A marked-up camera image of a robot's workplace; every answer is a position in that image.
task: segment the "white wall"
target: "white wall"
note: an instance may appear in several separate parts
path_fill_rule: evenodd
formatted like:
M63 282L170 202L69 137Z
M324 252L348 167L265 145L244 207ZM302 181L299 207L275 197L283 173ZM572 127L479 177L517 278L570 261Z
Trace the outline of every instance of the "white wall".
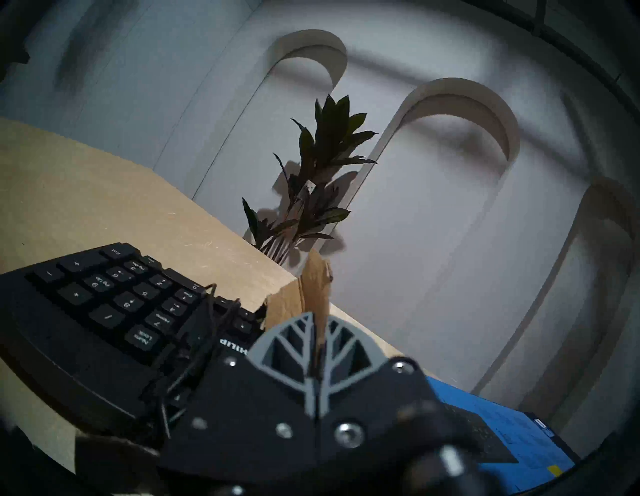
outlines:
M73 92L56 87L56 74L92 2L56 3L27 40L29 63L11 65L0 84L0 115L153 167L200 83L259 2L121 3L129 8Z
M380 133L407 95L434 79L476 81L506 102L517 117L522 144L497 183L478 184L441 167L438 157L466 164L463 147L449 151L442 136L424 140L412 133L413 125L404 126L358 192L353 214L339 227L342 251L330 255L337 268L335 304L466 390L478 384L536 299L593 177L616 179L636 201L640 198L640 170L634 166L639 129L614 97L540 39L465 3L433 1L421 7L289 0L263 3L252 13L253 0L140 0L95 60L81 90L68 96L54 87L56 65L88 5L60 3L34 32L28 43L31 62L13 66L0 86L0 113L153 166L189 196L205 180L198 203L237 232L243 231L244 191L254 209L277 201L271 190L278 173L271 152L282 154L284 161L298 158L297 132L288 118L311 122L316 93L303 85L288 88L285 80L281 86L272 76L290 65L328 84L317 63L285 60L258 90L277 62L265 58L265 52L284 35L315 29L339 38L348 65L332 95L349 94L352 112L368 112L366 128ZM284 95L289 90L294 92L290 99ZM247 105L245 96L253 93L255 101ZM271 99L287 107L278 113ZM472 131L483 136L483 150L496 151L491 138L470 123L444 117L423 121L438 123L430 133L442 131L445 142ZM269 123L268 134L256 131L260 122ZM368 154L378 138L358 153ZM421 154L428 157L418 160ZM250 164L255 164L253 171ZM389 174L401 166L397 175ZM247 181L251 172L260 179ZM376 221L388 215L388 205L402 211L409 196L403 183L412 180L412 188L424 191L417 174L425 188L439 185L438 206L435 193L411 198L413 206L429 209L425 222L431 231L419 232L413 224L380 226ZM397 186L387 188L393 181ZM220 198L207 194L216 188ZM417 221L415 211L410 217ZM368 248L370 226L379 231L375 250ZM455 226L454 235L447 237L450 226ZM386 229L393 235L384 236ZM434 237L443 243L432 244ZM402 257L395 255L400 248ZM372 261L385 271L375 284L364 284L360 267ZM420 271L411 273L418 262ZM575 278L569 276L572 284L591 280L591 266L576 270ZM387 308L393 319L378 312L387 305L386 295L368 295L371 287L392 294L394 304ZM580 307L580 298L576 295L571 305ZM562 311L552 310L556 321ZM623 385L637 383L636 370L616 373L626 374L617 393L628 397L630 389ZM607 385L616 390L614 381ZM618 417L608 412L613 425Z
M323 51L333 51L322 47ZM298 156L298 126L291 120L314 122L314 102L324 101L333 89L320 63L300 53L280 61L255 92L216 155L194 201L241 236L247 220L241 198L261 216L272 220L283 213L288 200L280 166Z
M322 253L338 274L333 300L394 340L492 195L506 158L477 124L434 115L406 122L378 162L348 223L332 232L340 241Z
M551 419L606 334L628 282L632 241L598 217L592 198L581 203L558 265L482 397Z

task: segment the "keyboard key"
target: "keyboard key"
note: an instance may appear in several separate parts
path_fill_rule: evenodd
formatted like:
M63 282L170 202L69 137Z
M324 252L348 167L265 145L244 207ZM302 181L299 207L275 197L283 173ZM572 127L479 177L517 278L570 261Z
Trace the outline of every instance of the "keyboard key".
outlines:
M89 313L89 318L107 329L113 329L124 320L124 315L116 312L109 305L100 305L93 312Z
M102 249L111 260L124 259L136 253L136 249L129 243L114 243Z
M125 269L121 269L120 267L112 267L111 269L107 269L107 274L117 282L125 282L133 279L131 273L127 272Z
M238 317L240 317L242 320L249 321L249 322L253 322L255 320L255 314L253 312L249 312L248 310L245 310L244 308L240 308L238 310Z
M149 279L149 282L160 289L167 289L168 287L171 287L172 284L169 279L162 277L161 275L153 276Z
M146 255L144 257L140 255L138 257L138 260L146 264L147 267L151 267L152 269L156 269L156 270L162 270L162 264L158 262L156 259L149 257L149 255Z
M108 260L98 252L78 253L62 258L58 264L68 272L76 274L97 267Z
M124 339L142 351L149 351L160 341L160 336L138 324L131 331L127 332Z
M125 291L124 293L119 294L118 296L113 298L113 301L120 308L124 308L130 313L138 311L140 308L142 308L143 305L142 301L133 296L133 294L129 291Z
M145 300L152 300L160 294L160 290L149 286L146 282L141 282L133 287L133 292L139 294Z
M231 325L230 332L238 336L240 339L246 340L251 334L251 324L236 317Z
M62 289L58 289L58 294L72 305L82 305L92 298L90 292L75 282L64 286Z
M101 274L83 279L83 282L96 292L104 292L113 289L116 285Z
M62 271L56 267L55 264L38 265L34 269L33 273L48 284L59 281L65 276Z
M213 308L217 313L224 314L231 303L233 303L231 300L222 298L222 296L216 296L213 300Z
M184 303L193 303L198 299L198 297L195 294L190 293L185 289L179 289L174 296L178 300L183 301Z
M184 286L191 291L195 291L201 296L206 293L205 289L200 284L192 281L191 279L187 279L185 276L178 274L178 272L173 269L165 269L162 271L162 274L181 286Z
M160 332L167 334L173 324L173 319L164 315L162 312L151 312L151 314L145 319L145 322L154 329L158 329Z
M125 269L129 269L134 274L144 274L148 271L148 269L143 264L141 264L140 262L136 262L135 260L124 262L123 265Z
M173 298L166 300L166 302L162 304L162 308L176 317L180 317L187 310L186 305L178 303Z

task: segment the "plant stem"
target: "plant stem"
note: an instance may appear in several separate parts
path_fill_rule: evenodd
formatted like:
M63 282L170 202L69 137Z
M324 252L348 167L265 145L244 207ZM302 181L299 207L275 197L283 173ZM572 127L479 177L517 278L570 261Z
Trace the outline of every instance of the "plant stem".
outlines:
M271 254L271 260L273 260L274 262L277 263L277 258L278 258L278 254L280 253L280 250L282 249L282 245L284 244L284 235L280 236L280 240L278 242L278 244L276 245L275 250L273 251L273 253Z
M282 253L282 255L280 256L280 259L277 260L277 263L279 265L282 265L282 262L284 262L289 254L289 252L291 251L291 248L293 247L294 243L296 242L296 238L294 237L294 239L291 240L291 242L289 243L289 245L287 246L287 249L284 250L284 252Z

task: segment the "philips logo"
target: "philips logo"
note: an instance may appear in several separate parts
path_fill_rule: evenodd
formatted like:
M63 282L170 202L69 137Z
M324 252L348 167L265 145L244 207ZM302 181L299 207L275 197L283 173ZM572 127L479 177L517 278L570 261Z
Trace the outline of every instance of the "philips logo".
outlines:
M244 353L245 355L247 354L247 350L245 350L244 348L241 348L240 346L238 346L236 343L232 343L231 341L227 341L226 339L221 339L220 340L220 344L222 346L228 346L231 349L233 349L234 351L239 351L240 353Z

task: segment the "potted plant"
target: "potted plant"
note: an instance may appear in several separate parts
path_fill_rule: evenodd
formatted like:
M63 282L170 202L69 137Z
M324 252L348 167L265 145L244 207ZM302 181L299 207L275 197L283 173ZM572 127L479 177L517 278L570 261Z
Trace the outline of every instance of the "potted plant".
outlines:
M316 100L316 135L292 119L300 128L300 172L287 175L282 160L274 154L287 181L288 206L282 219L258 219L243 198L244 213L254 246L282 264L291 250L305 239L333 239L321 231L327 224L347 218L349 211L338 208L339 189L333 177L345 165L371 164L374 160L351 153L375 136L373 131L356 132L367 115L349 115L349 96L335 102L327 96L324 106Z

